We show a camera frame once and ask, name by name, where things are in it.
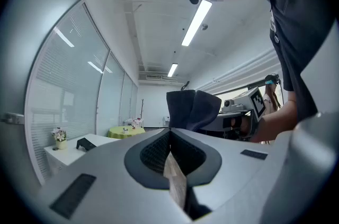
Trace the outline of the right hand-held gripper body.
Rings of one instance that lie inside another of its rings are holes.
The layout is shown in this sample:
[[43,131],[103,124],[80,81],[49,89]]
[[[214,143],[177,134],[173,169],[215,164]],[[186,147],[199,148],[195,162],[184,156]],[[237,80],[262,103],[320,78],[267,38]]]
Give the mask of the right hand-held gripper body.
[[258,87],[247,90],[232,99],[225,100],[224,105],[221,107],[221,113],[250,115],[257,123],[259,123],[264,112],[264,100]]

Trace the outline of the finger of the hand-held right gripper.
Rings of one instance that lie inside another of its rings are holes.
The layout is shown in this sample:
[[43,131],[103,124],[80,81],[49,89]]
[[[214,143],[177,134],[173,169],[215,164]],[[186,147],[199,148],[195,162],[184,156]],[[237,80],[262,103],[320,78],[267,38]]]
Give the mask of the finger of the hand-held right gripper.
[[242,117],[242,114],[218,114],[217,117],[207,126],[201,128],[206,131],[229,131],[231,130],[231,120]]

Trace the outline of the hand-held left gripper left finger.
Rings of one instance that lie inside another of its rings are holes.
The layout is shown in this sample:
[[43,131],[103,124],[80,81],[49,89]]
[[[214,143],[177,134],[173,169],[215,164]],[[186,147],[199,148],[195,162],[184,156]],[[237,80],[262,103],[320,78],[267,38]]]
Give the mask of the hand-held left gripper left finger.
[[[48,224],[188,224],[191,218],[168,190],[152,190],[137,183],[124,165],[126,152],[160,133],[149,131],[113,141],[85,153],[63,168],[40,189],[42,219]],[[51,205],[81,174],[96,179],[69,219]]]

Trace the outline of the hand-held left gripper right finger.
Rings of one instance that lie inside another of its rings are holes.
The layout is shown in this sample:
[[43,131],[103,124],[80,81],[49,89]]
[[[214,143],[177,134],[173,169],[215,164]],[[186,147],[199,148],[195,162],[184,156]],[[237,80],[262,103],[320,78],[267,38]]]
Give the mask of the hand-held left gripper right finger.
[[268,201],[286,156],[286,136],[272,145],[171,129],[171,150],[189,168],[186,207],[170,224],[264,224]]

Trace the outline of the black box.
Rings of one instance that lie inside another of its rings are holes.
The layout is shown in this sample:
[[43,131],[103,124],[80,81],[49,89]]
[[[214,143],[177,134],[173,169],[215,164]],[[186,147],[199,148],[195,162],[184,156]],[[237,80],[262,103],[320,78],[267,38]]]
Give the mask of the black box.
[[96,148],[96,145],[91,143],[86,138],[81,138],[77,140],[76,149],[79,149],[80,147],[82,147],[85,151],[90,151],[91,149]]

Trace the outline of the dark grey cloth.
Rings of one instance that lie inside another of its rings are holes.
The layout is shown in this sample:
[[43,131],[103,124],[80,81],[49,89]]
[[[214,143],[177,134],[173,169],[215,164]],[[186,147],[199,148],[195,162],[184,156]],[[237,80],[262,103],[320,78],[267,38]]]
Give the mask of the dark grey cloth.
[[169,128],[197,131],[209,125],[219,114],[221,99],[200,90],[166,93]]

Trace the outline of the person's right forearm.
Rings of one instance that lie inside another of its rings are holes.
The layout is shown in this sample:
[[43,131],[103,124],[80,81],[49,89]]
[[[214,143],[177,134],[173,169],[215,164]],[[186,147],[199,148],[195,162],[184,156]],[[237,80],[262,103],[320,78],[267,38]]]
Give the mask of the person's right forearm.
[[296,101],[288,100],[278,111],[265,115],[260,119],[256,133],[250,142],[274,140],[280,133],[292,130],[297,125]]

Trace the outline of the round yellow-green table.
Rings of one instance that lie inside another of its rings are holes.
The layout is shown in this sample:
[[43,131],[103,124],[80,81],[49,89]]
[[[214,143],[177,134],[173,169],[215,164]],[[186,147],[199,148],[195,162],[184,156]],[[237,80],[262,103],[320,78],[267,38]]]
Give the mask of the round yellow-green table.
[[[123,133],[123,128],[127,128],[129,132]],[[108,132],[108,137],[114,139],[125,139],[142,133],[145,133],[145,130],[143,128],[133,128],[131,126],[119,126],[110,128]]]

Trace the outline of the person's right hand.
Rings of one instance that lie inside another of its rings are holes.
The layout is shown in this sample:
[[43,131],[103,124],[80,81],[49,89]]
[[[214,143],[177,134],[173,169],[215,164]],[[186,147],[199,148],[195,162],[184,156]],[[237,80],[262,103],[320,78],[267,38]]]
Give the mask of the person's right hand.
[[238,130],[241,138],[251,139],[258,130],[258,123],[250,115],[242,115],[232,118],[231,128]]

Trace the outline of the white rectangular table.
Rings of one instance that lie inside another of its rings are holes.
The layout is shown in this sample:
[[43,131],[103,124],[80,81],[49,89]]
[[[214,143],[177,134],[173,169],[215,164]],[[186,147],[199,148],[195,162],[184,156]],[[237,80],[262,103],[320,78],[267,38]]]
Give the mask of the white rectangular table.
[[45,147],[44,151],[46,153],[48,165],[52,176],[56,175],[61,169],[69,166],[71,163],[73,163],[86,153],[86,150],[83,147],[79,147],[79,149],[76,148],[77,141],[81,138],[86,138],[97,147],[103,144],[107,144],[109,142],[119,140],[94,134],[87,134],[82,137],[67,140],[67,148],[62,150],[55,150],[56,145]]

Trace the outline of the pink flowers in pale pot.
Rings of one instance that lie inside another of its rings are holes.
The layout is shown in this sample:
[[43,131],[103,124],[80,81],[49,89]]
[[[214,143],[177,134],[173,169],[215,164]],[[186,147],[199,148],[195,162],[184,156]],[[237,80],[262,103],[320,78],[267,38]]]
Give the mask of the pink flowers in pale pot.
[[53,129],[52,136],[55,140],[56,147],[59,150],[63,150],[67,148],[67,133],[61,127],[57,127]]

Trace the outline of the long ceiling light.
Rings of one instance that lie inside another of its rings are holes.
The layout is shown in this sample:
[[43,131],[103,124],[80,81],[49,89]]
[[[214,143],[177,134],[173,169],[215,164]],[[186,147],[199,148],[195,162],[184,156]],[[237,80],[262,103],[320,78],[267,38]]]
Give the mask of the long ceiling light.
[[193,40],[196,32],[198,31],[200,25],[202,24],[204,18],[208,14],[212,3],[206,0],[201,0],[199,7],[191,21],[191,24],[182,40],[182,46],[189,46]]
[[169,70],[169,72],[168,72],[168,74],[167,74],[167,77],[172,77],[172,76],[173,76],[173,74],[175,73],[175,71],[176,71],[176,69],[177,69],[177,66],[178,66],[177,63],[173,63],[173,64],[171,65],[171,68],[170,68],[170,70]]

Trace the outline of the ceiling air vent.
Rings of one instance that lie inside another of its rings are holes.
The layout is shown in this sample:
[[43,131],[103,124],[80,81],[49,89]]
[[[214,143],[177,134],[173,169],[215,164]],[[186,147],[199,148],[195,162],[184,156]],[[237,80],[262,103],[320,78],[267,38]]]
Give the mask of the ceiling air vent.
[[138,78],[139,84],[149,85],[178,85],[176,78],[167,77],[166,74],[152,71],[141,71]]

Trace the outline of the person's black shirt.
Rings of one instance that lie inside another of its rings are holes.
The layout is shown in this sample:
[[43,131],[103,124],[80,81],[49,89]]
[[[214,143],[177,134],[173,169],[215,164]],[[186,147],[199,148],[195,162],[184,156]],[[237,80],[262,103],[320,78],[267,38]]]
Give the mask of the person's black shirt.
[[327,0],[267,0],[271,4],[270,39],[278,55],[283,88],[294,92],[301,121],[317,113],[301,72],[317,53],[334,22]]

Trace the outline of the white window blinds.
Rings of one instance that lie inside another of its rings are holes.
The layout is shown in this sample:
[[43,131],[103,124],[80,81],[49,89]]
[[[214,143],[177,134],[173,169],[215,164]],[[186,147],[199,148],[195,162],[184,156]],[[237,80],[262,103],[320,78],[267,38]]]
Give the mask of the white window blinds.
[[107,136],[136,115],[138,86],[100,35],[84,2],[52,28],[26,89],[26,144],[40,185],[51,178],[45,148],[61,128],[67,140]]

